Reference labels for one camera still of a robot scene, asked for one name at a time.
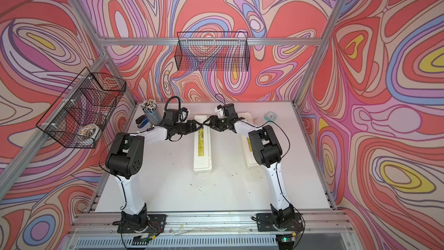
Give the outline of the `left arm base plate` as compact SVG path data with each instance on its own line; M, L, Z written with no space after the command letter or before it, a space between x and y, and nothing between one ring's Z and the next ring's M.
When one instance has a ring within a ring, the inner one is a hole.
M166 214L121 214L120 221L113 222L119 234L161 234L165 230Z

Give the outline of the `cream plastic wrap dispenser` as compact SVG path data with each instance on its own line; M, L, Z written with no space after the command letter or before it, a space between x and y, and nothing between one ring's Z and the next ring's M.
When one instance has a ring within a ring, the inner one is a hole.
M202 127L194 133L193 171L195 174L212 172L210 128L203 124L207 119L206 115L194 117L194 120L202 123Z

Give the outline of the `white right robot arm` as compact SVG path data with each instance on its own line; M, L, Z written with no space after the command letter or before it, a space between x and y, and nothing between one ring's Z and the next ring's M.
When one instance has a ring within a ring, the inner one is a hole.
M305 228L305 220L288 199L282 176L282 159L286 155L272 126L253 125L238 115L234 104L219 105L217 114L210 116L198 125L218 132L230 130L250 140L253 157L266 175L272 195L271 212L256 214L252 220L259 228L270 226L277 231Z

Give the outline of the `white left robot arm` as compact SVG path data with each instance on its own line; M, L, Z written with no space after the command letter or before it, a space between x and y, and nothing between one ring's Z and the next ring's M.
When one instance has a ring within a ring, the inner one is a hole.
M150 219L141 196L138 172L142 168L145 145L170 140L174 135L188 135L203 128L195 120L174 123L172 126L152 126L137 133L120 132L112 142L105 167L120 184L124 200L121 220L117 223L123 231L142 232L149 227Z

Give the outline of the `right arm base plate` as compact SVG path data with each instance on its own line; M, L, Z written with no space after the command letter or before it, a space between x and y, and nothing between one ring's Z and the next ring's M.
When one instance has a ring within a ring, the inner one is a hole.
M252 220L257 223L259 232L290 231L300 233L305 229L304 221L299 213L295 213L292 217L287 217L283 221L277 219L272 213L258 213L252 216Z

